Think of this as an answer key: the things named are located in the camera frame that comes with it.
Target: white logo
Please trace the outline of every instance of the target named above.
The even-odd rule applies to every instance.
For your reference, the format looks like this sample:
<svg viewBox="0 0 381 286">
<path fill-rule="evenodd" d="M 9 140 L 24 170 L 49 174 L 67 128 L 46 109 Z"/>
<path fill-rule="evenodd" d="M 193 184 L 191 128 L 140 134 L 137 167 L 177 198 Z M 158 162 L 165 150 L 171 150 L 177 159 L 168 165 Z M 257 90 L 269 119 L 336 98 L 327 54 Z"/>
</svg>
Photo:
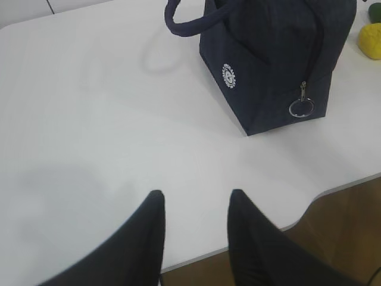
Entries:
<svg viewBox="0 0 381 286">
<path fill-rule="evenodd" d="M 236 76 L 228 64 L 224 64 L 222 67 L 222 77 L 228 88 L 234 88 L 236 86 Z"/>
</svg>

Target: metal ring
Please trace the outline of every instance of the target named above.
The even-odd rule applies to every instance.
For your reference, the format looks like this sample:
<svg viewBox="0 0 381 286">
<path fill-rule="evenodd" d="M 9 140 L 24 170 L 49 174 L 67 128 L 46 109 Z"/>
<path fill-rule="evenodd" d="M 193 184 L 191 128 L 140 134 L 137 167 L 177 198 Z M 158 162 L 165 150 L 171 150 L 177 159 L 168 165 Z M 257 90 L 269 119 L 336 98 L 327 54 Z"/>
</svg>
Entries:
<svg viewBox="0 0 381 286">
<path fill-rule="evenodd" d="M 292 109 L 297 105 L 297 104 L 301 104 L 302 102 L 308 102 L 310 104 L 310 110 L 309 112 L 306 112 L 304 114 L 296 114 L 295 112 L 292 111 Z M 300 99 L 298 100 L 295 100 L 292 104 L 290 104 L 289 108 L 288 108 L 288 112 L 290 112 L 290 114 L 296 118 L 304 118 L 304 117 L 307 117 L 307 116 L 310 116 L 311 114 L 313 114 L 315 110 L 315 103 L 313 100 L 311 100 L 310 98 L 306 98 L 305 100 L 301 101 Z"/>
</svg>

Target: bag handle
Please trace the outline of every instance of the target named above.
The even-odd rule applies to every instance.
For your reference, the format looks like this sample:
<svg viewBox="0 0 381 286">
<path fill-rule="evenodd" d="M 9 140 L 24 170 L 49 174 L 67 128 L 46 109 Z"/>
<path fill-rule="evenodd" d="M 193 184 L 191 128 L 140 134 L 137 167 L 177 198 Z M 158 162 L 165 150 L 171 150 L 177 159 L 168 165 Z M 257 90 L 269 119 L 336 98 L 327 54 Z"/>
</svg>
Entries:
<svg viewBox="0 0 381 286">
<path fill-rule="evenodd" d="M 219 21 L 224 20 L 243 0 L 228 0 L 221 8 L 208 15 L 185 23 L 175 23 L 173 16 L 180 1 L 168 0 L 164 10 L 165 23 L 173 34 L 181 37 L 190 37 L 200 34 L 216 25 Z"/>
</svg>

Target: white table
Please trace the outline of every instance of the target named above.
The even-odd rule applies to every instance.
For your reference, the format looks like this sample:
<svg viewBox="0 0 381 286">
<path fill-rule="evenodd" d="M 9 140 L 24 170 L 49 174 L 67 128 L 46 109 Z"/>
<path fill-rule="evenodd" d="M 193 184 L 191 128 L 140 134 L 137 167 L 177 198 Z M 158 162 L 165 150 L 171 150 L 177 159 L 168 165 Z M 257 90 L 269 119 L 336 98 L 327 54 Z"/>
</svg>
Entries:
<svg viewBox="0 0 381 286">
<path fill-rule="evenodd" d="M 164 0 L 112 1 L 0 30 L 0 285 L 34 285 L 165 193 L 163 268 L 227 246 L 233 188 L 280 228 L 381 172 L 381 62 L 355 38 L 327 117 L 246 137 Z M 181 5 L 178 20 L 202 13 Z"/>
</svg>

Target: green object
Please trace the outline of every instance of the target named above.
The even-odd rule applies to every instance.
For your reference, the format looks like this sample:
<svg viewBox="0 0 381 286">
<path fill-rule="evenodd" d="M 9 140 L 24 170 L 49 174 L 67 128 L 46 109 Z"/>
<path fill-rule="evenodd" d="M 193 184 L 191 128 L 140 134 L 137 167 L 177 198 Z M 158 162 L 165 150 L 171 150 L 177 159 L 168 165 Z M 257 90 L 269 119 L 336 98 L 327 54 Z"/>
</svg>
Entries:
<svg viewBox="0 0 381 286">
<path fill-rule="evenodd" d="M 369 7 L 369 19 L 372 24 L 381 23 L 381 3 L 373 3 Z"/>
</svg>

